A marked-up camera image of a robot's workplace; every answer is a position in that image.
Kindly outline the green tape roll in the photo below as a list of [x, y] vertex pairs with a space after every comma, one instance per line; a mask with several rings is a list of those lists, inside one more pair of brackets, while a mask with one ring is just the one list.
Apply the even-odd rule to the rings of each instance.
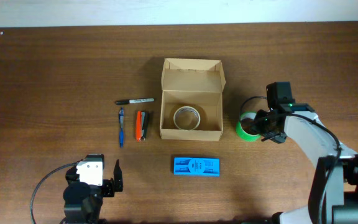
[[244, 141], [254, 142], [260, 138], [259, 134], [252, 134], [250, 131], [246, 131], [245, 122], [253, 121], [256, 117], [256, 112], [246, 111], [240, 115], [240, 120], [236, 124], [236, 133]]

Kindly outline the blue ballpoint pen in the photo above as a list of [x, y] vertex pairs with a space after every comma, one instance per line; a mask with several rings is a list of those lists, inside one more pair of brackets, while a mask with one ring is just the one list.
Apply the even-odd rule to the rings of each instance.
[[119, 110], [119, 146], [124, 147], [124, 108]]

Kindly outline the orange black stapler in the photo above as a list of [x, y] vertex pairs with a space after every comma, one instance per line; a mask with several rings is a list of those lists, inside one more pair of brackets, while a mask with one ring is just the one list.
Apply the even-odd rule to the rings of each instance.
[[135, 123], [135, 138], [137, 141], [144, 141], [147, 136], [149, 124], [149, 113], [147, 111], [138, 111]]

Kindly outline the blue plastic block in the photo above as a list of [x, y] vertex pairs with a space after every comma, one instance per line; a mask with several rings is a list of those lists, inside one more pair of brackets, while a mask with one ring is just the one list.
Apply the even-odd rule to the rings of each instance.
[[220, 160], [202, 157], [175, 157], [173, 174], [185, 176], [219, 177]]

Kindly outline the white tape roll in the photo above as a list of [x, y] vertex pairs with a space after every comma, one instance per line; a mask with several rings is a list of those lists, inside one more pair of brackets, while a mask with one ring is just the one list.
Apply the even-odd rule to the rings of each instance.
[[182, 106], [173, 115], [174, 125], [181, 130], [195, 130], [201, 122], [198, 110], [192, 106]]

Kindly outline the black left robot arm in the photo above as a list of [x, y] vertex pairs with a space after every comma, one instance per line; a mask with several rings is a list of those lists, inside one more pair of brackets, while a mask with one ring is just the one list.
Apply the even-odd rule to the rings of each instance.
[[66, 173], [68, 187], [63, 192], [63, 223], [106, 223], [100, 217], [105, 198], [113, 198], [124, 189], [122, 170], [116, 161], [113, 178], [103, 178], [104, 161], [80, 161], [72, 168], [75, 172]]

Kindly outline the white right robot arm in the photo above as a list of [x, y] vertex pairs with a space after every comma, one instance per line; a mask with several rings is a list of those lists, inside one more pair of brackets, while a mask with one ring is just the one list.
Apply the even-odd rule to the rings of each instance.
[[296, 103], [288, 82], [267, 85], [268, 111], [251, 126], [263, 139], [297, 143], [315, 167], [307, 206], [273, 215], [274, 223], [358, 223], [358, 153], [344, 145], [306, 103]]

